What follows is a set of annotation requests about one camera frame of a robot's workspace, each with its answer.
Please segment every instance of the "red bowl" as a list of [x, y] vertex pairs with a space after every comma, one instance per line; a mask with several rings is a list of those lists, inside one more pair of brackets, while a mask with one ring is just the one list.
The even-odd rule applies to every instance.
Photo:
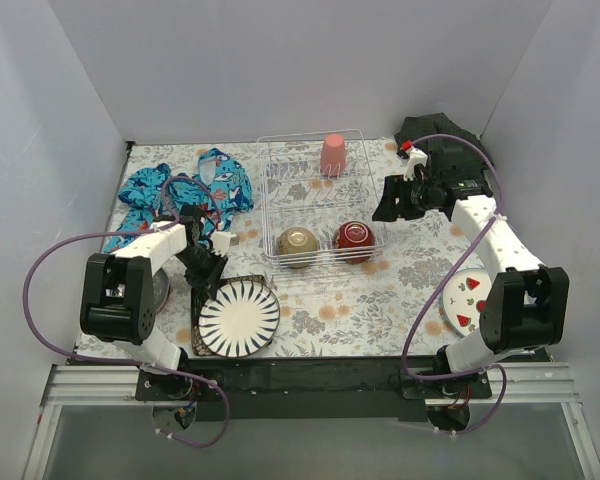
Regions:
[[[333, 237], [333, 246], [335, 248], [355, 248], [371, 247], [375, 245], [376, 239], [373, 232], [362, 222], [347, 222], [342, 225]], [[371, 257], [371, 253], [351, 252], [351, 257], [345, 257], [344, 261], [355, 265], [366, 262]]]

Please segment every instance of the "red triangle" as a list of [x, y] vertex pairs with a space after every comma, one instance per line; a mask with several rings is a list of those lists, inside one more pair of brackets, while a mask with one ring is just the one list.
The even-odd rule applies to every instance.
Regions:
[[471, 319], [469, 317], [465, 317], [464, 315], [457, 315], [457, 317], [461, 327], [466, 327], [471, 323]]
[[476, 288], [478, 285], [480, 285], [480, 282], [477, 280], [474, 280], [471, 277], [467, 277], [467, 287], [469, 287], [469, 290], [473, 290], [474, 288]]

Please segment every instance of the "gray floor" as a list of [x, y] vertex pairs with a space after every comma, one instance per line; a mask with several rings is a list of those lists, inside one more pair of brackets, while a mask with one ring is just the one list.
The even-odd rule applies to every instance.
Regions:
[[239, 420], [202, 451], [156, 435], [150, 407], [64, 407], [48, 465], [45, 478], [75, 480], [583, 478], [559, 404], [503, 405], [455, 440], [388, 419]]

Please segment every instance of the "plate with red triangles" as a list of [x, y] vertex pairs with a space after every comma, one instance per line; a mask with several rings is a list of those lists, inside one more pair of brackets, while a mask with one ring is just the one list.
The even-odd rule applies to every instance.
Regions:
[[442, 308], [447, 320], [462, 336], [480, 327], [480, 313], [491, 290], [484, 268], [466, 268], [455, 273], [442, 290]]

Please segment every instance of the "wire rack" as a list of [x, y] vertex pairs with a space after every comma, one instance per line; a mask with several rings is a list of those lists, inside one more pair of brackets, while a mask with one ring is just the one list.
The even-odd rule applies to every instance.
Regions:
[[[345, 139], [347, 165], [337, 178], [320, 173], [320, 154], [327, 135]], [[257, 142], [262, 175], [262, 229], [264, 253], [276, 267], [311, 261], [311, 267], [333, 267], [343, 261], [369, 257], [387, 243], [383, 223], [371, 221], [378, 205], [362, 132], [341, 130], [261, 137]], [[375, 236], [370, 247], [333, 247], [338, 228], [349, 221], [363, 222]], [[304, 227], [317, 238], [316, 253], [281, 255], [280, 235], [291, 227]]]

